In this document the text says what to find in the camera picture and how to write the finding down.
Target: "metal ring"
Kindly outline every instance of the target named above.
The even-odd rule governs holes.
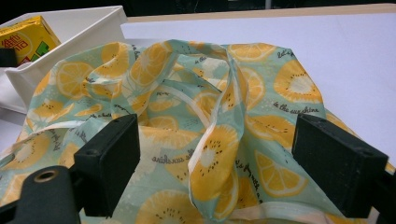
[[[59,171],[57,170],[44,171],[41,174],[35,176],[35,182],[44,183],[50,181],[51,179],[55,178],[58,174]]]

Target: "dark background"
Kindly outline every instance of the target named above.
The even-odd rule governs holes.
[[[330,7],[375,3],[396,3],[396,0],[273,0],[272,8]],[[123,6],[128,17],[185,14],[216,11],[264,9],[265,0],[129,0],[129,1],[30,1],[2,5],[0,24],[29,12],[64,10],[84,7]]]

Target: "lemon print fabric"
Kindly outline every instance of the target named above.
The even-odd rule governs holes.
[[[140,207],[135,223],[204,223],[182,191],[164,189],[151,195]]]
[[[266,193],[273,197],[288,197],[299,194],[308,180],[292,170],[255,151],[260,182]]]
[[[165,43],[157,43],[144,51],[130,71],[131,79],[140,86],[148,86],[165,67],[171,47]]]
[[[64,62],[56,72],[56,85],[61,94],[71,99],[80,99],[87,95],[86,78],[93,67],[84,62]]]
[[[317,86],[297,60],[283,64],[274,81],[274,90],[290,102],[322,102]]]
[[[72,167],[111,120],[136,114],[140,162],[114,216],[81,212],[81,223],[364,223],[343,218],[293,159],[298,113],[353,133],[290,49],[199,40],[85,49],[43,74],[17,143],[0,151],[0,203],[17,200],[33,171]]]
[[[0,201],[0,206],[15,202],[20,198],[23,181],[29,174],[18,174],[12,177]]]
[[[255,43],[255,44],[235,44],[228,47],[228,51],[241,62],[256,62],[265,59],[274,50],[275,46]]]
[[[201,157],[191,172],[191,192],[194,198],[208,201],[219,196],[228,176],[219,172],[229,172],[233,160],[228,160],[237,150],[237,134],[233,127],[216,127],[205,140]]]
[[[107,44],[102,49],[101,58],[103,64],[95,72],[103,77],[118,77],[129,67],[128,45],[116,42]]]
[[[285,149],[291,149],[295,125],[287,119],[275,115],[246,117],[246,125],[256,137],[277,141]]]
[[[19,151],[14,153],[13,160],[4,169],[25,169],[38,162],[46,154],[51,139],[47,134],[39,134],[37,137],[22,144]]]

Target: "reusable shopping bag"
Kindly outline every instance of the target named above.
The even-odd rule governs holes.
[[[299,113],[353,132],[292,50],[265,43],[113,42],[59,61],[1,154],[0,205],[133,113],[140,162],[113,217],[81,211],[82,223],[366,223],[343,217],[290,153]]]

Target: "juice box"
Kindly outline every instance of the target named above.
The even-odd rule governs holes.
[[[18,65],[34,62],[60,44],[42,16],[0,28],[0,48],[14,48]]]

